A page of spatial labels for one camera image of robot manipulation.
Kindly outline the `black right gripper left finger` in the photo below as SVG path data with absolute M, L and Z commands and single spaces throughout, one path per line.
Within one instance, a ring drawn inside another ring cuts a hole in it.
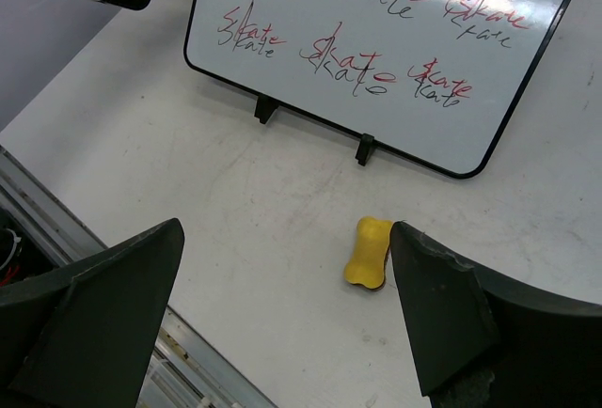
M 182 251 L 170 219 L 2 288 L 2 406 L 134 407 Z

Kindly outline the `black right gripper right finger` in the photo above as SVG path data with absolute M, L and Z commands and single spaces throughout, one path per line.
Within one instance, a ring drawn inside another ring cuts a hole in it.
M 520 282 L 406 222 L 393 225 L 390 253 L 432 406 L 600 406 L 599 304 Z

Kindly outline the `yellow bone-shaped eraser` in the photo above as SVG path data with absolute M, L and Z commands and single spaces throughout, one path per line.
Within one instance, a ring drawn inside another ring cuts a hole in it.
M 354 249 L 343 270 L 348 284 L 372 291 L 385 286 L 392 226 L 392 221 L 372 216 L 357 222 Z

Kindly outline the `white dry-erase whiteboard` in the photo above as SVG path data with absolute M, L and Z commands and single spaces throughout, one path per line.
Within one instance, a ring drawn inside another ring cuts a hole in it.
M 483 171 L 571 0 L 193 0 L 193 70 L 454 179 Z

